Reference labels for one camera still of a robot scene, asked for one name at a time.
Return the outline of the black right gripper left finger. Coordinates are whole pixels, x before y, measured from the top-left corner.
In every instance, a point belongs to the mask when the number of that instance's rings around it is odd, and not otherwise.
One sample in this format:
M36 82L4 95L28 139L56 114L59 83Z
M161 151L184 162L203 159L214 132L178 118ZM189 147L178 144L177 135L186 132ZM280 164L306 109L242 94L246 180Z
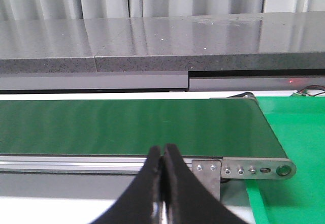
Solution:
M153 146L128 188L93 223L161 223L160 177L160 148Z

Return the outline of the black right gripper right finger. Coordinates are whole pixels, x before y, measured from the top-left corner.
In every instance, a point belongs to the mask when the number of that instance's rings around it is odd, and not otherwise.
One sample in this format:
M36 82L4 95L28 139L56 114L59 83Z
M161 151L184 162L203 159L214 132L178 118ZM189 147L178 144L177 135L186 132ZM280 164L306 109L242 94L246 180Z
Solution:
M175 144L165 146L163 161L168 223L245 223L206 190Z

